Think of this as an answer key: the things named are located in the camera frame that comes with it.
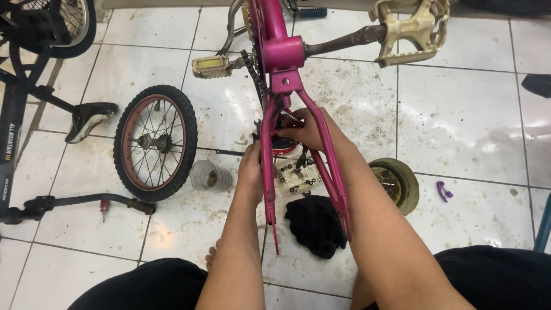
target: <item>bicycle tire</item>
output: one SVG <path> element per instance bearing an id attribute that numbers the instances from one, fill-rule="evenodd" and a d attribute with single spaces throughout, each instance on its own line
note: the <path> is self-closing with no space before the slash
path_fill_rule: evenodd
<path id="1" fill-rule="evenodd" d="M 181 116 L 184 118 L 186 148 L 184 150 L 179 169 L 174 171 L 174 178 L 158 190 L 146 191 L 137 187 L 128 177 L 122 158 L 122 136 L 125 131 L 127 119 L 134 111 L 134 108 L 144 98 L 151 95 L 164 95 L 170 98 L 177 105 Z M 145 202 L 161 201 L 172 196 L 175 192 L 182 188 L 190 173 L 197 150 L 197 134 L 197 119 L 195 117 L 195 111 L 193 110 L 190 100 L 182 91 L 170 85 L 156 85 L 146 88 L 126 107 L 125 111 L 121 115 L 121 119 L 118 122 L 117 130 L 115 132 L 113 158 L 115 162 L 115 169 L 117 170 L 117 174 L 121 179 L 122 184 L 128 189 L 128 191 L 130 191 L 130 193 L 132 193 L 132 195 Z"/>
<path id="2" fill-rule="evenodd" d="M 86 1 L 88 6 L 88 31 L 86 33 L 86 36 L 78 43 L 73 46 L 53 46 L 52 47 L 52 54 L 50 54 L 50 57 L 52 58 L 59 58 L 59 59 L 68 59 L 68 58 L 75 58 L 77 56 L 80 56 L 84 54 L 94 43 L 94 39 L 96 37 L 96 11 L 94 9 L 94 1 L 93 0 L 83 0 Z M 21 44 L 20 47 L 22 49 L 26 49 L 30 52 L 33 52 L 35 54 L 40 54 L 42 51 L 42 47 L 36 46 L 36 45 L 25 45 Z"/>

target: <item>hand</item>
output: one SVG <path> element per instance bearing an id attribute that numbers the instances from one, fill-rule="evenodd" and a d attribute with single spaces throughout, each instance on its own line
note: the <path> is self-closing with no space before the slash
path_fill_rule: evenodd
<path id="1" fill-rule="evenodd" d="M 260 171 L 260 143 L 254 143 L 247 147 L 239 164 L 235 195 L 252 199 L 256 207 L 262 200 L 263 194 L 264 187 L 262 186 L 262 172 Z"/>
<path id="2" fill-rule="evenodd" d="M 340 145 L 346 144 L 341 142 L 349 142 L 348 138 L 342 133 L 335 121 L 327 114 L 325 108 L 320 108 L 327 127 L 329 128 L 329 134 L 331 135 L 331 141 L 335 151 Z M 298 140 L 304 143 L 308 148 L 315 149 L 317 151 L 324 152 L 323 145 L 321 143 L 320 133 L 317 130 L 316 121 L 310 113 L 308 108 L 298 109 L 293 112 L 293 116 L 299 120 L 304 120 L 306 126 L 304 128 L 289 127 L 283 128 L 278 132 L 278 136 L 287 137 Z"/>

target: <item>person's left hand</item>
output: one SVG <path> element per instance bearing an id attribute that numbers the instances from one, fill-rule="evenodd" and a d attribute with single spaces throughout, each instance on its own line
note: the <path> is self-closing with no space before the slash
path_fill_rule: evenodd
<path id="1" fill-rule="evenodd" d="M 260 171 L 260 143 L 247 147 L 239 164 L 235 195 L 244 195 L 251 198 L 256 205 L 262 200 L 264 187 L 262 186 L 262 172 Z"/>

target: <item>plastic container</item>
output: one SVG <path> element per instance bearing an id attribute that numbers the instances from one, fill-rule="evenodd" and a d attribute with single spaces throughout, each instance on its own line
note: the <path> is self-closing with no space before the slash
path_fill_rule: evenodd
<path id="1" fill-rule="evenodd" d="M 196 161 L 191 167 L 190 179 L 193 189 L 213 193 L 227 190 L 234 181 L 226 168 L 210 161 Z"/>
<path id="2" fill-rule="evenodd" d="M 291 198 L 323 183 L 312 156 L 306 157 L 306 167 L 299 167 L 300 170 L 295 171 L 299 158 L 300 155 L 291 157 L 275 165 L 275 183 L 283 197 Z"/>

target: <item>black bicycle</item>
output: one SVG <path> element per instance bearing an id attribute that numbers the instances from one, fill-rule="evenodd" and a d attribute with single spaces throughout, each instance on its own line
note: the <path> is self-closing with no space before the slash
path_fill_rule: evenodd
<path id="1" fill-rule="evenodd" d="M 22 220 L 40 220 L 46 211 L 56 206 L 74 205 L 89 201 L 118 201 L 140 210 L 146 215 L 155 212 L 153 203 L 145 203 L 114 194 L 95 194 L 56 199 L 39 196 L 26 201 L 24 209 L 9 207 L 13 175 L 17 160 L 17 145 L 29 94 L 53 104 L 73 116 L 67 143 L 78 143 L 90 130 L 106 118 L 116 114 L 114 103 L 85 103 L 72 105 L 52 95 L 50 86 L 36 86 L 48 60 L 76 57 L 92 45 L 96 33 L 93 0 L 21 0 L 12 3 L 0 0 L 0 45 L 9 42 L 9 57 L 0 57 L 0 63 L 10 58 L 15 75 L 0 69 L 0 81 L 6 84 L 0 115 L 0 223 L 18 224 Z M 34 64 L 23 65 L 20 47 L 38 54 Z"/>

